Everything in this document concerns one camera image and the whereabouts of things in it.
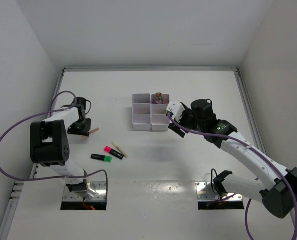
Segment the pink cap black highlighter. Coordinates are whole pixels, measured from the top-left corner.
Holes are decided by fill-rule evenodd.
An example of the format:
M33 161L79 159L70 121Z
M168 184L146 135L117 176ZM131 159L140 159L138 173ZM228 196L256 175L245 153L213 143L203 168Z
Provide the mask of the pink cap black highlighter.
M120 153L120 152L114 150L113 148L111 148L111 147L109 147L109 146L106 146L106 147L104 148L104 151L105 151L106 153L108 153L108 154L110 154L110 155L112 155L112 156L114 156L114 157L120 159L120 160L122 160L122 159L125 157L122 153Z

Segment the yellow slim highlighter pen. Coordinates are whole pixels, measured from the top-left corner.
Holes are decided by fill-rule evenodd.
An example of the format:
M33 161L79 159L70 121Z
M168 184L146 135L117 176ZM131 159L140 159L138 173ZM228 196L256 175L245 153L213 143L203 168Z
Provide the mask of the yellow slim highlighter pen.
M124 155L125 158L128 158L128 155L126 154L126 152L122 150L122 148L117 143L113 141L111 143L122 155Z

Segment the orange highlighter pencil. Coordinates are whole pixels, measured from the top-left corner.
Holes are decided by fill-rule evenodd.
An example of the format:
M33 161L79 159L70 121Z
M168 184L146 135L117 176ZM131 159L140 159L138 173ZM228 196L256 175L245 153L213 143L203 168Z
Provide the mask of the orange highlighter pencil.
M99 130L100 130L100 128L97 127L97 128L95 128L95 129L91 130L91 131L88 133L88 135L86 135L86 136L83 135L81 138L82 138L82 139L84 139L84 138L88 138L88 137L90 137L92 134L98 132Z

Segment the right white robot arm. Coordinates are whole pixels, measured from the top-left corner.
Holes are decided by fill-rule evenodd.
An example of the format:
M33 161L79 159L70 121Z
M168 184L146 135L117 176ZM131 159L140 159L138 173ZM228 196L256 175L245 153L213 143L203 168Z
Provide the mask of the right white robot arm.
M285 218L297 204L297 167L289 169L270 159L252 146L238 129L224 119L218 119L210 99L199 99L187 107L171 101L166 108L169 129L184 138L192 133L234 157L256 179L238 177L224 170L211 180L211 191L218 197L229 193L243 195L262 203L275 217Z

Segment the green cap black highlighter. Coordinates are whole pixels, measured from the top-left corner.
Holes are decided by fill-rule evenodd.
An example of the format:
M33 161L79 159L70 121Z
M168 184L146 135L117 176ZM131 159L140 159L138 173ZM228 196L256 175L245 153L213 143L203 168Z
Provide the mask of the green cap black highlighter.
M107 156L107 155L92 154L90 156L90 158L93 159L93 160L107 162L107 163L111 163L112 162L112 157L111 156Z

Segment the colourful glue stick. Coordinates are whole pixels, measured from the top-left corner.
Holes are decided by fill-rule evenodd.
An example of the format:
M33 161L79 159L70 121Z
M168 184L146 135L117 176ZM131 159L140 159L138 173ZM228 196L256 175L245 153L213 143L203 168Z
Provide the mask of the colourful glue stick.
M155 93L153 100L155 104L163 104L164 103L163 94L161 92Z

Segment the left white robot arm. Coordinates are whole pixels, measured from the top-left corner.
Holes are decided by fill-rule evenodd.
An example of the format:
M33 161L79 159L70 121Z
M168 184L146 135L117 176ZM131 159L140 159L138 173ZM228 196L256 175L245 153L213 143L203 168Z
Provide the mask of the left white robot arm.
M51 168L64 176L65 185L71 193L86 197L90 192L87 173L70 158L68 135L90 135L92 120L87 118L87 103L90 101L78 97L72 102L74 107L66 105L67 110L58 112L30 125L30 159L34 164Z

